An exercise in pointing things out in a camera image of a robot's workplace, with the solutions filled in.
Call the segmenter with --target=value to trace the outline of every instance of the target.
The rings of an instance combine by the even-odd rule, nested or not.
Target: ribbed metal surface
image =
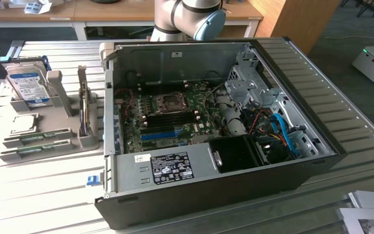
[[[296,191],[120,233],[343,233],[337,209],[349,205],[347,194],[356,190],[374,191],[374,126],[292,43],[283,38],[260,42],[351,155]],[[65,74],[69,94],[78,92],[77,67],[88,65],[90,87],[102,98],[100,44],[98,41],[27,42],[21,56],[49,55],[53,69]],[[2,86],[0,136],[14,116],[9,102],[10,91]],[[102,107],[100,99],[100,126]],[[0,161],[0,233],[114,233],[89,203],[94,195],[85,188],[88,176],[102,168],[100,152],[13,165]]]

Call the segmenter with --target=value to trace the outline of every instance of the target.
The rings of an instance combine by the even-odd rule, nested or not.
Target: floor
[[[339,7],[309,57],[374,123],[374,83],[352,66],[363,48],[374,45],[374,39],[327,38],[374,37],[373,12],[368,10],[357,18],[360,8],[355,5],[352,0],[345,7]],[[0,54],[9,51],[13,40],[77,40],[77,36],[73,28],[2,28]]]

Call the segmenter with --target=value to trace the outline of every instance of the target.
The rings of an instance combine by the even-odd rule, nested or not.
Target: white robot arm
[[[156,0],[156,28],[152,41],[214,39],[222,31],[224,0]]]

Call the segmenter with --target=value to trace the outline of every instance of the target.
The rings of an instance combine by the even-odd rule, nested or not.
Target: motherboard
[[[138,85],[116,92],[122,106],[125,153],[208,142],[225,135],[209,82]]]

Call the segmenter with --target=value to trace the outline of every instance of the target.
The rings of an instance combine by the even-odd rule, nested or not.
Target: table leg
[[[245,38],[253,38],[257,32],[260,20],[252,20],[245,31]]]
[[[88,40],[86,22],[73,22],[73,27],[75,28],[77,39]]]

